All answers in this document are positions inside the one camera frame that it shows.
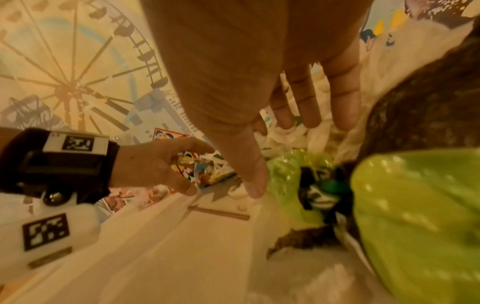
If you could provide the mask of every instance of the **translucent green plastic wrapper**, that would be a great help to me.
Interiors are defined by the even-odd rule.
[[[282,209],[296,220],[318,226],[323,222],[317,210],[304,210],[299,201],[301,167],[320,169],[332,168],[332,160],[326,154],[313,154],[305,150],[291,152],[267,162],[269,171],[268,191],[275,197]]]
[[[400,303],[480,302],[480,150],[374,156],[351,186],[366,253]]]

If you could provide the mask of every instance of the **human hand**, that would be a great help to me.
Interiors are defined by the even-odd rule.
[[[360,115],[359,29],[373,0],[142,0],[163,62],[190,120],[245,182],[263,195],[268,171],[253,130],[271,105],[288,129],[293,115],[279,82],[285,71],[303,124],[321,122],[310,76],[320,62],[333,121]]]
[[[171,165],[179,153],[188,151],[203,155],[215,150],[206,142],[193,137],[161,139],[152,142],[121,146],[113,165],[109,187],[152,187],[165,185],[188,196],[197,193],[197,187]]]

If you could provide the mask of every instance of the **yellow-green plastic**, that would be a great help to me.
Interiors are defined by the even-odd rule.
[[[268,191],[275,197],[285,212],[296,220],[315,226],[323,223],[322,214],[317,210],[304,210],[300,204],[301,167],[332,167],[332,160],[326,154],[313,154],[305,150],[291,152],[267,162],[269,170]]]
[[[480,150],[373,156],[351,187],[367,256],[399,303],[480,303]]]

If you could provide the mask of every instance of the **yellow shape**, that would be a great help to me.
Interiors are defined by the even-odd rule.
[[[376,24],[376,27],[375,29],[373,30],[373,33],[375,34],[375,36],[378,36],[380,35],[381,33],[384,32],[384,21],[383,20],[380,20],[377,24]]]
[[[398,28],[399,26],[407,22],[408,19],[409,17],[402,10],[396,10],[391,20],[390,28],[391,29]]]

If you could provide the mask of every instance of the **colorful card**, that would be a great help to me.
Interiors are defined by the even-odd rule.
[[[179,137],[190,137],[190,135],[173,132],[170,130],[160,129],[160,128],[155,128],[153,132],[153,140],[173,139],[173,138],[179,138]],[[198,158],[198,155],[190,152],[184,152],[182,156],[189,157],[189,158]],[[173,165],[171,168],[174,171],[178,172],[179,174],[183,175],[183,177],[185,177],[189,181],[191,181],[192,184],[195,184],[194,171],[192,169],[185,168],[183,166],[178,166],[178,165]],[[170,188],[168,190],[171,194],[174,194],[176,192],[175,190]]]

